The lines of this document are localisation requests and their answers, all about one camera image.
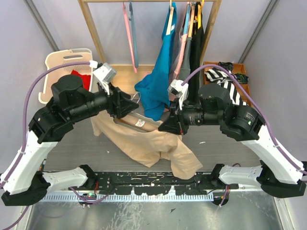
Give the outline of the beige t shirt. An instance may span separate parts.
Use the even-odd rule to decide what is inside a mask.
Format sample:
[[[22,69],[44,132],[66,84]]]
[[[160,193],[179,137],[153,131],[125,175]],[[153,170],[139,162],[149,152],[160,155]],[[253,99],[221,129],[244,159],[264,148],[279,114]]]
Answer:
[[[128,157],[152,167],[160,159],[170,161],[173,175],[190,179],[202,163],[182,141],[182,136],[162,132],[162,121],[153,121],[132,112],[121,119],[112,118],[106,111],[91,118],[95,136],[104,134]]]

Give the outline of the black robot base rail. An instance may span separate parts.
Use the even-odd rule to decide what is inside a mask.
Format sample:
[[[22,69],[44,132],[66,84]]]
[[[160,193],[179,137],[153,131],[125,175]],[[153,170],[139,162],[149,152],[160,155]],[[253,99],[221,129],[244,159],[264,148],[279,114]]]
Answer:
[[[190,179],[179,179],[172,172],[95,172],[90,184],[71,187],[83,192],[85,202],[111,201],[215,201],[238,189],[223,185],[213,176],[196,172]]]

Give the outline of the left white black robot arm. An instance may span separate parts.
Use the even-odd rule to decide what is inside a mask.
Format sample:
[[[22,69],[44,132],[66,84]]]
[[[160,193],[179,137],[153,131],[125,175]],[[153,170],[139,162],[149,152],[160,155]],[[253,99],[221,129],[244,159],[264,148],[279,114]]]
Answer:
[[[111,86],[107,93],[102,88],[92,93],[83,87],[76,75],[65,75],[51,86],[53,96],[39,109],[28,126],[22,158],[8,179],[1,196],[6,206],[30,206],[50,192],[69,187],[92,190],[96,174],[87,164],[63,172],[40,172],[39,166],[50,151],[73,130],[75,123],[98,115],[101,111],[113,118],[123,118],[139,105],[120,88]]]

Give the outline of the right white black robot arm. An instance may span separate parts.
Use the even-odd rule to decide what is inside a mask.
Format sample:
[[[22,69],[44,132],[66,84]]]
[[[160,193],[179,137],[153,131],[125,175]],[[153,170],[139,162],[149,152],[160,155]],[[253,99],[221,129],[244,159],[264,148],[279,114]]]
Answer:
[[[245,184],[261,188],[277,198],[303,196],[307,184],[303,173],[287,160],[289,152],[281,154],[280,142],[273,142],[264,118],[252,107],[234,105],[229,91],[218,84],[203,85],[200,103],[186,99],[188,85],[174,80],[168,91],[176,96],[168,118],[159,131],[184,135],[189,126],[216,125],[222,134],[251,149],[260,159],[255,167],[236,167],[217,164],[210,174],[210,184],[217,189],[231,184]]]

